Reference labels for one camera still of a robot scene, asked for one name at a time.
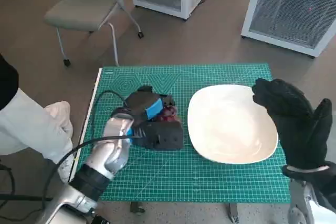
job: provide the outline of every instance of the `chair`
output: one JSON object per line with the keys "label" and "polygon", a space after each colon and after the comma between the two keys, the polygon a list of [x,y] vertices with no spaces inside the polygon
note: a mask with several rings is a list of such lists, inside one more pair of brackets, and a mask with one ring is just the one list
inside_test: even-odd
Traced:
{"label": "chair", "polygon": [[143,33],[141,28],[124,7],[123,0],[60,0],[60,2],[47,12],[44,19],[46,23],[56,27],[65,66],[68,67],[71,63],[64,52],[59,28],[88,31],[91,34],[94,31],[98,31],[103,25],[108,25],[111,29],[115,64],[119,66],[114,26],[108,21],[117,5],[120,6],[134,22],[139,31],[138,37],[142,38]]}

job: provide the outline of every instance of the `white plate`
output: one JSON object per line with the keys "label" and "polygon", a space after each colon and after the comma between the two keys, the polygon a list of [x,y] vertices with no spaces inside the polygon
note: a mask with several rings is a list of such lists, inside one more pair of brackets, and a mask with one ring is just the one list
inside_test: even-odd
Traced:
{"label": "white plate", "polygon": [[278,133],[250,87],[217,85],[198,90],[188,108],[188,131],[197,152],[225,164],[251,164],[270,157]]}

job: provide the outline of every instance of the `gray floor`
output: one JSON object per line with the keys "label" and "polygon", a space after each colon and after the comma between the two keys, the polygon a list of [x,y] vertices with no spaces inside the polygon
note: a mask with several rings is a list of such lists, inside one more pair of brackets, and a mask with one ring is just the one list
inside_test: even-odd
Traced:
{"label": "gray floor", "polygon": [[[44,13],[57,0],[0,0],[0,51],[20,74],[20,87],[42,106],[59,100],[71,104],[78,142],[98,68],[113,65],[113,48],[108,28],[88,36],[62,31],[65,49],[72,61],[66,69],[61,60],[55,30],[43,23]],[[123,12],[112,18],[117,25],[121,65],[189,63],[267,62],[276,78],[302,89],[317,106],[324,97],[336,101],[334,88],[335,40],[321,57],[305,55],[251,39],[241,39],[240,31],[249,0],[206,0],[190,19],[178,18],[136,8],[128,9],[143,28],[136,31]],[[13,168],[17,193],[40,195],[41,186],[52,164],[32,150],[1,157]],[[55,177],[50,194],[59,188]],[[9,179],[0,174],[0,191],[8,190]],[[23,216],[38,203],[12,202],[0,215]],[[102,202],[100,212],[112,223],[229,223],[224,204],[145,204],[144,216],[133,216],[128,204]],[[286,205],[239,206],[241,223],[285,223]],[[25,223],[33,223],[36,215]]]}

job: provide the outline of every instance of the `white sneaker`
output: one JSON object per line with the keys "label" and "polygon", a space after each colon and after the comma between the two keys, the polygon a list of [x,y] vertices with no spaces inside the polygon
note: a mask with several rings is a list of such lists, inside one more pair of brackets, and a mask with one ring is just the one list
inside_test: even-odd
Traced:
{"label": "white sneaker", "polygon": [[74,129],[70,121],[70,104],[66,101],[56,102],[45,107],[45,110],[56,120],[69,138],[72,138]]}
{"label": "white sneaker", "polygon": [[71,154],[58,168],[58,174],[63,183],[68,183],[74,157]]}

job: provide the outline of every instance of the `chair leg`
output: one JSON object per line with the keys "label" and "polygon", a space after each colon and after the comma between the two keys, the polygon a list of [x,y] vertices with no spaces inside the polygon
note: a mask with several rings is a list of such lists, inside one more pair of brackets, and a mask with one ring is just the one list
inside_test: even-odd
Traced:
{"label": "chair leg", "polygon": [[64,63],[65,66],[69,66],[70,65],[70,60],[66,56],[66,54],[64,53],[64,49],[63,49],[63,45],[62,45],[62,40],[61,40],[61,36],[59,34],[58,27],[56,27],[56,33],[57,33],[57,38],[58,38],[58,42],[59,42],[59,47],[61,48],[61,52],[62,52],[62,56],[63,56],[63,63]]}
{"label": "chair leg", "polygon": [[129,18],[133,21],[133,23],[135,24],[135,26],[136,26],[137,29],[138,29],[138,32],[142,33],[141,28],[140,28],[138,22],[132,17],[132,15],[131,15],[131,14],[129,13],[129,11],[124,7],[124,5],[121,3],[120,0],[117,0],[117,2],[118,2],[118,4],[119,4],[119,6],[121,7],[121,9],[123,9],[123,10],[127,13],[127,15],[129,16]]}
{"label": "chair leg", "polygon": [[113,50],[114,50],[114,60],[115,60],[115,64],[117,66],[119,66],[119,62],[118,62],[118,52],[117,52],[117,40],[116,40],[116,33],[114,32],[114,26],[110,23],[107,22],[107,25],[110,26],[111,28],[111,32],[112,32],[112,39],[113,39]]}

